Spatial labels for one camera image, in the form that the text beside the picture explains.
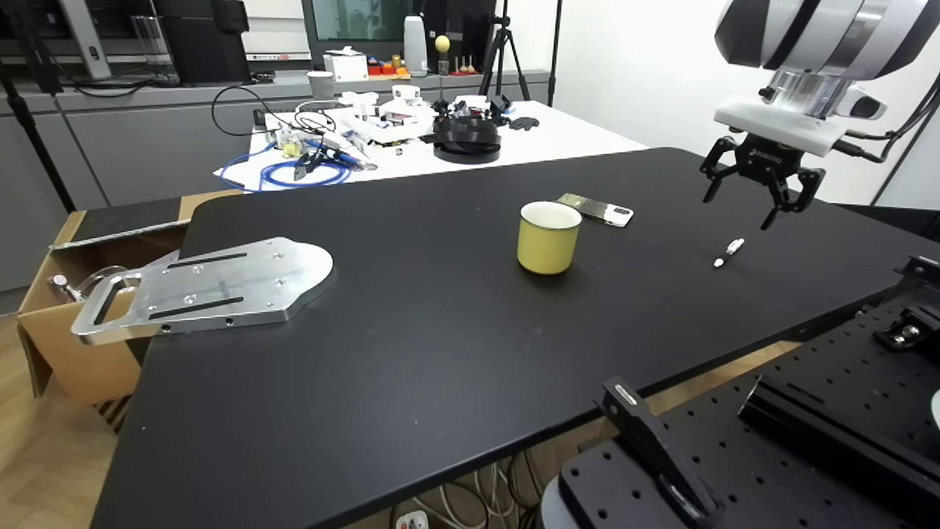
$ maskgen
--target metal bracket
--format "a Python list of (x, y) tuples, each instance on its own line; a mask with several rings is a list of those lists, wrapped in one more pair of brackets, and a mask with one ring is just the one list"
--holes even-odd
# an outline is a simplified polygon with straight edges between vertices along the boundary
[[(324, 290), (332, 255), (314, 243), (264, 238), (179, 261), (122, 270), (94, 285), (70, 333), (89, 345), (285, 323), (299, 301)], [(122, 289), (136, 301), (107, 321)]]
[(715, 527), (718, 502), (688, 468), (688, 458), (671, 449), (655, 432), (659, 427), (644, 396), (621, 379), (611, 379), (605, 383), (603, 411), (621, 430), (621, 448), (655, 480), (672, 512), (688, 527)]
[(938, 307), (909, 307), (887, 333), (875, 333), (875, 340), (887, 349), (934, 354), (940, 345), (940, 310)]
[(929, 255), (912, 255), (912, 261), (903, 270), (912, 279), (926, 279), (940, 285), (940, 261), (929, 258)]

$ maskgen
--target tripod stand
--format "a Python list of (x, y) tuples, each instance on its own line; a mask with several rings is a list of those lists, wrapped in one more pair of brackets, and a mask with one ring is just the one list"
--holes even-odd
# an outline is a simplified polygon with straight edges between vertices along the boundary
[(511, 58), (518, 63), (518, 77), (520, 77), (524, 99), (530, 99), (530, 82), (525, 82), (525, 74), (524, 74), (518, 38), (511, 36), (509, 24), (511, 24), (511, 17), (509, 17), (509, 0), (502, 0), (502, 14), (495, 17), (495, 38), (492, 38), (487, 55), (486, 55), (486, 63), (481, 63), (478, 95), (492, 95), (495, 66), (496, 66), (496, 98), (502, 98), (502, 63), (505, 63), (505, 45), (509, 45), (509, 47), (511, 47)]

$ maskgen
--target pole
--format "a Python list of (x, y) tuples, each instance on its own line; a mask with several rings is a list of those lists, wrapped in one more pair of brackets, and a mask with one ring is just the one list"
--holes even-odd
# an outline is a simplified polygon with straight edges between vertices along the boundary
[(39, 163), (42, 163), (42, 167), (48, 170), (57, 193), (60, 193), (61, 210), (64, 210), (64, 211), (77, 211), (77, 202), (70, 201), (70, 193), (67, 193), (67, 188), (64, 188), (64, 182), (61, 182), (61, 173), (60, 173), (60, 167), (57, 167), (48, 143), (42, 142), (42, 135), (39, 135), (39, 129), (35, 129), (35, 119), (32, 119), (26, 99), (20, 98), (17, 85), (11, 82), (4, 58), (0, 58), (0, 85), (4, 85), (4, 92), (6, 92), (6, 102), (10, 102), (11, 114), (16, 114), (17, 123), (25, 126), (25, 132), (26, 132), (26, 138), (30, 138), (30, 143), (32, 143)]
[(553, 38), (553, 71), (550, 71), (550, 107), (555, 107), (555, 85), (559, 85), (559, 42), (562, 42), (562, 11), (565, 0), (555, 0), (555, 38)]

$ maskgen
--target black table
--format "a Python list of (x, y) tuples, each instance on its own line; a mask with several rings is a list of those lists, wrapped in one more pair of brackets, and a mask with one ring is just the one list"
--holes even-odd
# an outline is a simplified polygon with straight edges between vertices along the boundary
[[(597, 417), (614, 374), (666, 389), (938, 252), (822, 202), (759, 232), (766, 192), (702, 207), (697, 166), (650, 151), (204, 207), (185, 252), (289, 235), (335, 255), (335, 285), (279, 329), (157, 337), (94, 524), (337, 527)], [(565, 192), (637, 218), (586, 224), (567, 277), (525, 277), (518, 210)]]

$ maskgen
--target electronic equipment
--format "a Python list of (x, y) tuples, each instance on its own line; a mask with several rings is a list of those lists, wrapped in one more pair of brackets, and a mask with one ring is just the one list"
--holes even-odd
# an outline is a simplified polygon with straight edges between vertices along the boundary
[(242, 0), (157, 0), (157, 10), (185, 85), (251, 82), (242, 45), (242, 33), (248, 33)]
[(434, 157), (456, 166), (499, 158), (499, 129), (487, 98), (458, 98), (434, 119)]
[[(731, 0), (718, 47), (727, 63), (777, 71), (759, 99), (735, 98), (718, 108), (718, 123), (747, 132), (744, 142), (719, 138), (702, 173), (712, 180), (712, 202), (727, 176), (741, 173), (769, 188), (774, 210), (802, 211), (813, 202), (827, 170), (802, 167), (802, 157), (831, 151), (885, 163), (897, 138), (912, 132), (940, 102), (940, 80), (932, 85), (912, 121), (885, 135), (853, 132), (849, 123), (874, 121), (885, 107), (859, 82), (887, 77), (912, 66), (940, 24), (938, 0)], [(853, 142), (885, 142), (882, 157)]]

